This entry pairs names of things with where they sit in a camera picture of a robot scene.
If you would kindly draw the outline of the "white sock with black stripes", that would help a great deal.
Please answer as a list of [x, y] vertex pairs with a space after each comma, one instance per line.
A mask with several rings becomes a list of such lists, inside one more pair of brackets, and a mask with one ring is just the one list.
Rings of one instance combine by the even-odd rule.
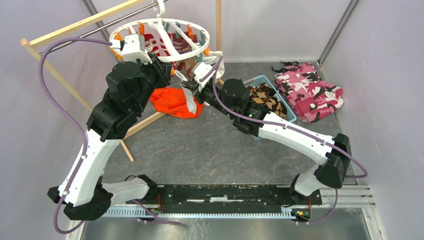
[[220, 79], [225, 73], [225, 63], [223, 59], [222, 51], [210, 51], [208, 56], [205, 57], [202, 62], [211, 65], [214, 70], [216, 70], [216, 79]]

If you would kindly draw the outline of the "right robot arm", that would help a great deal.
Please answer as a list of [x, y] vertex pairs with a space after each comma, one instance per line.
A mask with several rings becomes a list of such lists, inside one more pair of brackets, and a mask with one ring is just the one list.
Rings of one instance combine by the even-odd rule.
[[240, 132], [278, 142], [315, 162], [314, 167], [292, 182], [288, 196], [293, 203], [302, 204], [321, 188], [342, 188], [351, 162], [350, 139], [346, 135], [319, 134], [290, 123], [252, 101], [249, 89], [240, 79], [226, 80], [222, 88], [214, 87], [211, 81], [204, 86], [186, 81], [182, 87], [199, 103], [206, 103], [232, 119]]

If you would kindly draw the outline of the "light blue laundry basket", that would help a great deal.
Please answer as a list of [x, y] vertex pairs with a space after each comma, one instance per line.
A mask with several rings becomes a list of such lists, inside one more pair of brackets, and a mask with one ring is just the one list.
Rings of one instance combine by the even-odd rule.
[[249, 90], [249, 99], [267, 108], [280, 118], [294, 123], [297, 117], [274, 84], [265, 75], [244, 80], [243, 84]]

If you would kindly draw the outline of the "red white striped sock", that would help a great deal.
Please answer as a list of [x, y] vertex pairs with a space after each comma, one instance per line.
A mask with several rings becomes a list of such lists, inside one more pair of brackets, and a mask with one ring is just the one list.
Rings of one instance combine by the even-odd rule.
[[167, 47], [165, 46], [162, 38], [157, 41], [156, 37], [151, 33], [145, 33], [143, 36], [145, 49], [147, 50], [147, 52], [153, 53], [158, 57], [170, 56], [170, 53]]

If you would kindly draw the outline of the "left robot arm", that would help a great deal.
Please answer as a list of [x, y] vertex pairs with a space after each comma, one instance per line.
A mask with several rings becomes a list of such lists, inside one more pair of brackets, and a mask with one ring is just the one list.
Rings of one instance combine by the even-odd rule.
[[86, 123], [81, 157], [63, 183], [47, 193], [54, 203], [64, 205], [70, 220], [94, 221], [111, 206], [156, 200], [156, 184], [145, 175], [118, 183], [102, 183], [102, 179], [111, 154], [142, 116], [154, 90], [170, 84], [171, 70], [171, 63], [151, 55], [150, 63], [123, 61], [106, 76], [107, 89]]

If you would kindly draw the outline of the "orange cloth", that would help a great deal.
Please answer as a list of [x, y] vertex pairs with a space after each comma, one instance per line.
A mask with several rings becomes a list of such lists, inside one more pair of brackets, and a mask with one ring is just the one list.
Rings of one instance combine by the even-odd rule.
[[197, 118], [204, 108], [204, 104], [194, 100], [196, 110], [191, 112], [184, 91], [181, 88], [166, 87], [155, 89], [149, 100], [157, 112], [181, 119]]

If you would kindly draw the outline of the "white round clip hanger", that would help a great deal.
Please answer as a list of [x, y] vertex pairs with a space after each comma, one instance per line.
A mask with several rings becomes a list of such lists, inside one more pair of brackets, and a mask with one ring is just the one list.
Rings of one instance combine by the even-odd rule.
[[153, 34], [157, 41], [162, 39], [170, 56], [158, 56], [165, 63], [176, 63], [195, 57], [197, 62], [202, 62], [209, 56], [211, 51], [209, 32], [189, 21], [165, 18], [165, 3], [157, 0], [158, 6], [154, 7], [157, 12], [155, 18], [132, 21], [116, 28], [111, 36], [123, 41], [127, 35], [138, 33]]

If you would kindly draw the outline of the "pink camouflage trousers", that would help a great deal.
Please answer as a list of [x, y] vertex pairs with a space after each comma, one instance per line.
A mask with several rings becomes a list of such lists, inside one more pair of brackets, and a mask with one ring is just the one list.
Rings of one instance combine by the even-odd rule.
[[343, 89], [321, 79], [309, 62], [285, 62], [284, 67], [271, 70], [276, 73], [275, 86], [304, 123], [315, 123], [344, 104]]

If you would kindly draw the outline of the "wooden drying rack frame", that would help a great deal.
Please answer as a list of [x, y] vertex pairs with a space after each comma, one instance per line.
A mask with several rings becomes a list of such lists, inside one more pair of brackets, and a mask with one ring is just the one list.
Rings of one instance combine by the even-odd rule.
[[[17, 38], [33, 40], [89, 16], [80, 0], [19, 0], [15, 2]], [[19, 46], [10, 91], [16, 93], [16, 159], [30, 163], [71, 163], [82, 140], [74, 125], [49, 101], [40, 85], [38, 62]], [[116, 59], [105, 45], [77, 42], [46, 59], [83, 99], [95, 105], [105, 89], [105, 76]]]

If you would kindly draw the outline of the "tan sock maroon toe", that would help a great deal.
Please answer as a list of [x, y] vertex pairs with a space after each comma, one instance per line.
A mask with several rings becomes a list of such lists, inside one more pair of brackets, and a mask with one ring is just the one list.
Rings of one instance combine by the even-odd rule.
[[185, 69], [185, 75], [189, 78], [193, 77], [193, 69], [197, 65], [195, 57], [187, 58], [183, 61], [183, 68]]

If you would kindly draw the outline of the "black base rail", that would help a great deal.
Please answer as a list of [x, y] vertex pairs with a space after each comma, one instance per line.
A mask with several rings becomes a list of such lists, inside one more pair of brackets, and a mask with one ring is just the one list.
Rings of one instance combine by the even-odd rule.
[[278, 184], [165, 184], [137, 199], [162, 217], [296, 217], [323, 203], [315, 190], [309, 196]]

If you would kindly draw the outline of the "metal hanging rod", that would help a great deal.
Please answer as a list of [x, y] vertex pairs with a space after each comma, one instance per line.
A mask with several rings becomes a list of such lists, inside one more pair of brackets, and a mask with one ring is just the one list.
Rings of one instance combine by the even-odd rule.
[[85, 32], [85, 33], [78, 36], [79, 38], [86, 38], [86, 37], [94, 35], [98, 32], [103, 32], [104, 30], [106, 30], [107, 28], [109, 28], [111, 26], [114, 26], [118, 23], [121, 23], [124, 20], [127, 20], [127, 19], [134, 17], [134, 16], [136, 16], [136, 15], [138, 15], [138, 14], [140, 14], [140, 13], [142, 13], [142, 12], [148, 10], [148, 9], [152, 9], [152, 8], [157, 7], [159, 5], [159, 3], [157, 1], [154, 1], [153, 3], [147, 5], [143, 8], [140, 8], [136, 11], [128, 13], [124, 16], [118, 17], [118, 18], [116, 18], [113, 21], [110, 21], [108, 23], [104, 23], [103, 20], [105, 18], [116, 15], [116, 14], [118, 14], [118, 13], [120, 13], [120, 12], [126, 10], [126, 9], [137, 6], [137, 5], [141, 4], [142, 1], [141, 0], [128, 0], [126, 2], [120, 3], [116, 6], [113, 6], [111, 8], [108, 8], [108, 9], [106, 9], [104, 11], [100, 11], [100, 12], [97, 11], [97, 9], [94, 5], [94, 2], [92, 0], [83, 0], [81, 3], [83, 4], [85, 9], [89, 13], [89, 17], [84, 18], [82, 20], [79, 20], [75, 23], [72, 23], [72, 24], [70, 24], [66, 27], [62, 27], [62, 28], [55, 30], [51, 33], [48, 33], [44, 36], [38, 37], [34, 40], [31, 40], [29, 42], [29, 45], [33, 48], [37, 48], [39, 46], [51, 43], [51, 42], [59, 40], [61, 38], [66, 38], [70, 34], [76, 32], [76, 31], [79, 31], [83, 28], [86, 28], [90, 25], [95, 25], [94, 29], [92, 29], [88, 32]]

